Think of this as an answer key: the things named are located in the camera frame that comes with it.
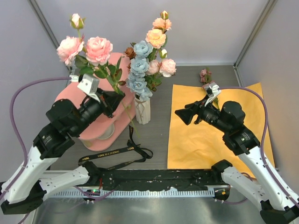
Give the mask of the brown rose stem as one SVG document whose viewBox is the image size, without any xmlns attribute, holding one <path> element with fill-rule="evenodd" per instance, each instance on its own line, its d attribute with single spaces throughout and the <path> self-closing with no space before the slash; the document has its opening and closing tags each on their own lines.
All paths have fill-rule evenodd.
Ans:
<svg viewBox="0 0 299 224">
<path fill-rule="evenodd" d="M 136 56 L 136 53 L 134 52 L 134 46 L 136 45 L 136 43 L 131 42 L 130 45 L 131 45 L 130 47 L 126 48 L 124 54 L 131 60 Z"/>
</svg>

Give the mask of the light pink peony stem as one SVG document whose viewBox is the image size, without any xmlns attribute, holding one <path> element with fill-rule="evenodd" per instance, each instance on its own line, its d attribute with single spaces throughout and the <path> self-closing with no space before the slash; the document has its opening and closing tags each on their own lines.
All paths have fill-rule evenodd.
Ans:
<svg viewBox="0 0 299 224">
<path fill-rule="evenodd" d="M 161 60 L 157 60 L 155 54 L 154 59 L 149 62 L 149 68 L 145 76 L 147 87 L 151 91 L 156 91 L 157 87 L 162 84 L 162 79 L 174 76 L 177 70 L 176 62 L 171 58 L 167 58 L 168 53 L 166 49 L 158 52 Z"/>
</svg>

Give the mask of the pink rose stem large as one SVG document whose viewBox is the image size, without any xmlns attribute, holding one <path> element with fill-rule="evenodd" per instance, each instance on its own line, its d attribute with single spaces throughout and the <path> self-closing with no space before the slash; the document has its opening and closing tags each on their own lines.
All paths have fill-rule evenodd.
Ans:
<svg viewBox="0 0 299 224">
<path fill-rule="evenodd" d="M 85 18 L 79 14 L 73 14 L 70 17 L 70 24 L 77 30 L 78 37 L 67 36 L 60 42 L 57 48 L 60 61 L 69 67 L 75 64 L 83 75 L 106 79 L 114 92 L 123 96 L 124 92 L 120 87 L 126 82 L 121 80 L 121 58 L 116 65 L 108 62 L 113 51 L 113 44 L 108 39 L 99 36 L 91 37 L 85 42 L 84 35 L 80 34 L 80 30 L 85 26 Z"/>
</svg>

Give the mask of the peach rose stem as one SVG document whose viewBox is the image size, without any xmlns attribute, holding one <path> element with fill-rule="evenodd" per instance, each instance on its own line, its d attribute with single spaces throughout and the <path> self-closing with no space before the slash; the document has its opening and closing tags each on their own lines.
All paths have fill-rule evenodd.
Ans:
<svg viewBox="0 0 299 224">
<path fill-rule="evenodd" d="M 167 32 L 171 30 L 172 22 L 169 19 L 169 13 L 162 11 L 160 17 L 156 18 L 152 23 L 152 29 L 146 34 L 146 42 L 153 46 L 153 51 L 149 55 L 149 60 L 156 59 L 157 54 L 164 56 L 162 53 L 163 48 L 167 44 Z"/>
</svg>

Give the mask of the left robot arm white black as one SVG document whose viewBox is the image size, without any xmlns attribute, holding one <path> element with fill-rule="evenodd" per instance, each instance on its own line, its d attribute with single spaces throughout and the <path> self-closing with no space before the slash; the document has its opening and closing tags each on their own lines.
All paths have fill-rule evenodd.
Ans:
<svg viewBox="0 0 299 224">
<path fill-rule="evenodd" d="M 91 161 L 61 176 L 41 179 L 44 171 L 74 145 L 74 137 L 79 137 L 100 115 L 113 117 L 125 95 L 98 89 L 96 96 L 99 100 L 85 97 L 79 108 L 64 98 L 46 112 L 50 123 L 34 139 L 28 163 L 21 166 L 24 171 L 15 182 L 8 180 L 1 184 L 2 191 L 9 187 L 7 193 L 1 193 L 3 214 L 30 213 L 55 193 L 77 185 L 95 186 L 99 182 L 98 168 Z"/>
</svg>

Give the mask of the black ribbon gold lettering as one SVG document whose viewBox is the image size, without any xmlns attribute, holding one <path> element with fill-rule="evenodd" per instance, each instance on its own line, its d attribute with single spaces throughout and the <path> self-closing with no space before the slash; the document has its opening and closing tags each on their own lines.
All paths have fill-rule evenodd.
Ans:
<svg viewBox="0 0 299 224">
<path fill-rule="evenodd" d="M 103 153 L 97 153 L 97 154 L 92 154 L 92 155 L 87 155 L 84 157 L 81 157 L 78 161 L 78 165 L 83 165 L 83 163 L 87 162 L 87 161 L 92 161 L 95 159 L 100 159 L 100 158 L 104 158 L 104 157 L 108 157 L 108 156 L 113 156 L 113 155 L 117 155 L 117 154 L 122 154 L 122 153 L 126 153 L 126 152 L 131 152 L 131 151 L 135 151 L 136 153 L 138 153 L 142 158 L 138 159 L 138 160 L 132 160 L 132 161 L 127 161 L 127 162 L 123 162 L 117 165 L 114 165 L 112 167 L 109 168 L 102 168 L 103 170 L 117 170 L 120 168 L 124 168 L 132 163 L 142 163 L 145 162 L 147 159 L 151 159 L 153 157 L 153 152 L 150 149 L 147 149 L 145 147 L 141 147 L 140 144 L 135 144 L 134 140 L 133 140 L 133 133 L 134 133 L 134 128 L 129 125 L 129 140 L 127 141 L 127 146 L 123 147 L 123 148 L 118 148 L 115 150 L 111 150 L 108 152 L 103 152 Z"/>
</svg>

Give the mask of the mauve rose stem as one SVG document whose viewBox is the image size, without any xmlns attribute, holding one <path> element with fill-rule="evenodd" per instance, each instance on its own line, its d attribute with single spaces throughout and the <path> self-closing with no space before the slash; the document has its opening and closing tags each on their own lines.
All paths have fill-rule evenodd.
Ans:
<svg viewBox="0 0 299 224">
<path fill-rule="evenodd" d="M 208 67 L 202 69 L 199 75 L 200 75 L 200 82 L 202 84 L 209 84 L 212 82 L 212 72 Z M 217 97 L 213 100 L 213 104 L 216 106 L 218 110 L 220 110 L 219 100 Z"/>
</svg>

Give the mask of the blue flower stem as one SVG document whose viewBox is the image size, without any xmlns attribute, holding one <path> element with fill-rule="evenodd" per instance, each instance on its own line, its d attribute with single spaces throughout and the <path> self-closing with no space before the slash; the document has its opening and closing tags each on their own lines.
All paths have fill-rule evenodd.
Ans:
<svg viewBox="0 0 299 224">
<path fill-rule="evenodd" d="M 147 87 L 145 80 L 146 72 L 149 69 L 148 56 L 152 53 L 153 46 L 146 42 L 140 41 L 133 47 L 135 57 L 130 60 L 130 70 L 127 78 L 126 86 L 135 97 L 140 101 L 148 101 L 152 97 L 152 92 Z"/>
</svg>

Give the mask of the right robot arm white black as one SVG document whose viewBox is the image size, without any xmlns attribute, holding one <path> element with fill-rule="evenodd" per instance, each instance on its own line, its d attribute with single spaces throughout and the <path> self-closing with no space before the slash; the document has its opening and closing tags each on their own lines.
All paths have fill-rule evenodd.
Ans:
<svg viewBox="0 0 299 224">
<path fill-rule="evenodd" d="M 195 124 L 205 121 L 224 133 L 222 139 L 236 156 L 250 169 L 257 183 L 240 174 L 236 168 L 222 160 L 214 165 L 211 179 L 216 184 L 232 185 L 259 210 L 267 224 L 297 224 L 299 222 L 299 196 L 290 189 L 269 160 L 261 153 L 257 137 L 243 124 L 245 113 L 239 103 L 227 101 L 221 111 L 205 100 L 185 105 L 176 110 L 182 121 L 189 125 L 194 115 Z"/>
</svg>

